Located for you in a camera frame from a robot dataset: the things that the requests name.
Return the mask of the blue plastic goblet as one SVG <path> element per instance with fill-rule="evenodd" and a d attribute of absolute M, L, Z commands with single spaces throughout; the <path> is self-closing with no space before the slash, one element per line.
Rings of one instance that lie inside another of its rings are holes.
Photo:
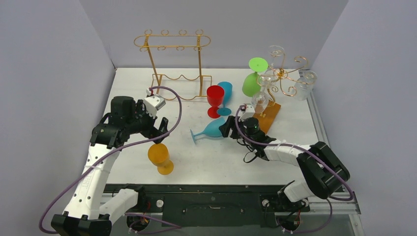
<path fill-rule="evenodd" d="M 226 120 L 224 118 L 218 118 L 211 121 L 202 132 L 194 134 L 194 132 L 190 129 L 191 137 L 194 143 L 196 143 L 196 137 L 200 135 L 205 135 L 211 138 L 219 138 L 222 137 L 222 132 L 220 131 L 219 127 L 224 125 Z"/>
<path fill-rule="evenodd" d="M 220 116 L 229 116 L 232 111 L 231 109 L 227 108 L 226 105 L 228 104 L 228 102 L 230 101 L 232 97 L 233 85 L 230 82 L 225 82 L 225 81 L 218 83 L 218 85 L 223 88 L 224 97 L 223 97 L 223 102 L 222 102 L 223 107 L 217 110 L 217 114 Z"/>

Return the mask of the red plastic goblet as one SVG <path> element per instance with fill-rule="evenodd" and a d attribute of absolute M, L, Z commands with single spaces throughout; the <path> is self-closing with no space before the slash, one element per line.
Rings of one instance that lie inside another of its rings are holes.
<path fill-rule="evenodd" d="M 207 101 L 210 104 L 210 108 L 207 114 L 210 118 L 219 118 L 220 115 L 217 113 L 219 106 L 222 104 L 224 99 L 225 91 L 219 85 L 212 85 L 207 89 Z"/>

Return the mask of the gold hook rack wooden base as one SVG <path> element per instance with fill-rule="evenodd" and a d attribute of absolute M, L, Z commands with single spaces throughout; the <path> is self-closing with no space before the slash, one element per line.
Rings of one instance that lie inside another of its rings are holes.
<path fill-rule="evenodd" d="M 255 113 L 254 115 L 254 117 L 257 118 L 259 121 L 260 129 L 265 133 L 268 133 L 276 116 L 278 115 L 281 109 L 281 105 L 276 102 L 274 94 L 277 92 L 281 92 L 283 95 L 287 97 L 294 98 L 296 94 L 295 83 L 300 78 L 303 71 L 305 71 L 305 68 L 309 65 L 309 61 L 305 57 L 297 56 L 294 58 L 294 61 L 300 64 L 298 68 L 285 69 L 283 63 L 283 67 L 280 69 L 278 77 L 275 77 L 275 85 L 270 89 L 275 104 L 272 107 L 266 108 L 262 114 Z M 259 75 L 262 74 L 266 74 L 266 71 L 259 72 Z"/>

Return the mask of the tall gold wire glass rack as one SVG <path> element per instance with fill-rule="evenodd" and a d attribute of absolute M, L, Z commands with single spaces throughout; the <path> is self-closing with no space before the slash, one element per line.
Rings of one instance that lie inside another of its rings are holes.
<path fill-rule="evenodd" d="M 155 45 L 151 44 L 150 40 L 153 38 L 193 38 L 193 44 L 162 44 L 162 45 Z M 202 49 L 211 43 L 211 38 L 204 34 L 202 29 L 196 30 L 193 34 L 189 34 L 188 31 L 181 29 L 178 31 L 177 34 L 171 34 L 167 29 L 163 29 L 159 34 L 153 33 L 152 30 L 147 29 L 145 30 L 144 34 L 137 36 L 133 40 L 133 44 L 139 48 L 141 52 L 147 52 L 149 56 L 149 60 L 151 62 L 151 67 L 153 70 L 152 74 L 152 86 L 161 86 L 162 81 L 164 79 L 168 79 L 169 81 L 178 81 L 178 80 L 185 80 L 191 82 L 199 82 L 198 93 L 193 95 L 190 98 L 182 97 L 182 100 L 185 101 L 193 101 L 198 98 L 206 98 L 204 94 L 204 82 L 205 79 L 208 79 L 209 84 L 212 85 L 212 76 L 203 74 L 202 68 Z M 182 52 L 185 49 L 193 49 L 193 51 L 197 54 L 197 62 L 198 62 L 198 75 L 195 78 L 188 78 L 187 76 L 180 74 L 178 77 L 171 77 L 166 74 L 158 73 L 157 68 L 155 66 L 155 62 L 152 56 L 152 49 L 156 49 L 157 51 L 165 51 L 167 49 L 175 49 L 178 52 Z"/>

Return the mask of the green plastic goblet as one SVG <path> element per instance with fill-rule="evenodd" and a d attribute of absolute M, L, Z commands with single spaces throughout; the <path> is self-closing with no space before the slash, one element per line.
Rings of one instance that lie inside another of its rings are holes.
<path fill-rule="evenodd" d="M 259 72 L 265 72 L 267 70 L 268 62 L 264 58 L 255 57 L 249 60 L 248 65 L 253 72 L 245 78 L 242 85 L 242 92 L 245 96 L 252 97 L 261 90 L 257 79 Z"/>

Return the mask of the small clear front wine glass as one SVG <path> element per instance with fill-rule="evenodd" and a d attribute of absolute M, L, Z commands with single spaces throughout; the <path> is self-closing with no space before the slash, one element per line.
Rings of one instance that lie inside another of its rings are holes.
<path fill-rule="evenodd" d="M 266 73 L 271 76 L 278 77 L 285 60 L 285 50 L 281 46 L 271 45 L 268 48 L 268 53 L 270 55 L 270 59 L 268 61 Z"/>

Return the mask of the clear patterned wine glass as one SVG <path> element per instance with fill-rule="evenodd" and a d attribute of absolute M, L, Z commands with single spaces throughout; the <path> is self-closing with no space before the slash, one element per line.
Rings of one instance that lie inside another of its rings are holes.
<path fill-rule="evenodd" d="M 300 78 L 295 83 L 296 94 L 294 98 L 299 101 L 306 100 L 312 92 L 318 76 L 312 70 L 303 71 Z"/>

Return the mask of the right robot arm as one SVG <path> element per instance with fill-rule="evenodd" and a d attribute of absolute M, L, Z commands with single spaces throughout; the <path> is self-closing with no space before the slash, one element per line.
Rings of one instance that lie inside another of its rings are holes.
<path fill-rule="evenodd" d="M 308 197 L 333 199 L 332 194 L 341 186 L 347 186 L 351 177 L 348 169 L 324 142 L 300 146 L 281 142 L 265 134 L 256 118 L 242 120 L 229 116 L 218 130 L 223 137 L 237 140 L 254 152 L 256 158 L 279 161 L 300 169 L 302 178 L 290 181 L 278 191 L 277 203 L 284 210 L 290 210 Z"/>

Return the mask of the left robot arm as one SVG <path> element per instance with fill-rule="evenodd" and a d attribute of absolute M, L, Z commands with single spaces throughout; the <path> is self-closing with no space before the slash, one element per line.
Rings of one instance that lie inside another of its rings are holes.
<path fill-rule="evenodd" d="M 159 95 L 135 100 L 115 96 L 108 112 L 92 130 L 87 161 L 76 181 L 75 192 L 62 214 L 53 216 L 51 226 L 61 236 L 108 236 L 112 225 L 126 211 L 141 211 L 147 198 L 137 190 L 122 189 L 107 203 L 101 204 L 110 171 L 122 147 L 133 134 L 160 143 L 167 133 L 168 120 L 155 128 L 157 111 L 166 104 Z"/>

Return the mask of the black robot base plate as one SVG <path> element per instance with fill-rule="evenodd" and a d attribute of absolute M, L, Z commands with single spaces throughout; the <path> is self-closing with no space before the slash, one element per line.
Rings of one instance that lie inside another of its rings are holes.
<path fill-rule="evenodd" d="M 158 214 L 182 227 L 238 227 L 275 225 L 298 211 L 310 210 L 306 200 L 292 203 L 279 193 L 281 185 L 163 185 L 107 184 L 104 192 L 115 196 L 122 189 L 139 192 L 130 212 Z"/>

